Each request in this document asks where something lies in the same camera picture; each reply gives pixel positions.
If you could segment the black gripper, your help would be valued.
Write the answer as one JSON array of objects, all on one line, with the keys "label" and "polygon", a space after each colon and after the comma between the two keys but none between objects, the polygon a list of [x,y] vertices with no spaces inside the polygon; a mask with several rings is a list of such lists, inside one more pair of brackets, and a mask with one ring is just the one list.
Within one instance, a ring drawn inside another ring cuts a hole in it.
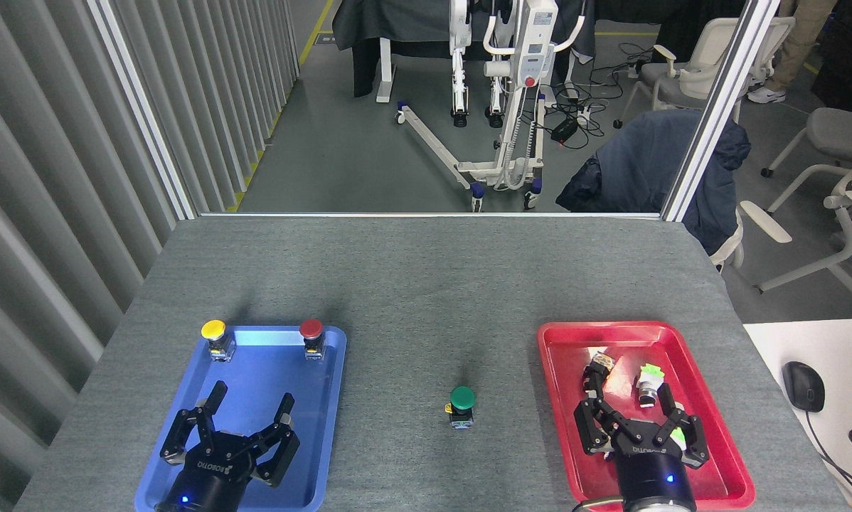
[{"label": "black gripper", "polygon": [[[246,493],[251,477],[277,487],[298,451],[300,440],[293,430],[289,413],[294,406],[291,393],[284,393],[269,427],[253,435],[252,456],[242,451],[248,437],[215,434],[213,415],[228,391],[218,381],[202,404],[180,409],[167,433],[159,456],[167,464],[184,464],[166,493],[157,503],[159,511],[235,511]],[[186,453],[194,427],[199,444]]]},{"label": "black gripper", "polygon": [[[710,459],[701,418],[687,414],[676,402],[668,383],[658,388],[664,422],[657,430],[657,445],[640,444],[619,437],[624,415],[604,399],[604,383],[610,375],[606,366],[586,366],[583,390],[587,393],[573,416],[586,454],[612,452],[623,509],[696,509],[686,466],[699,469]],[[680,450],[672,434],[679,428],[685,447]]]}]

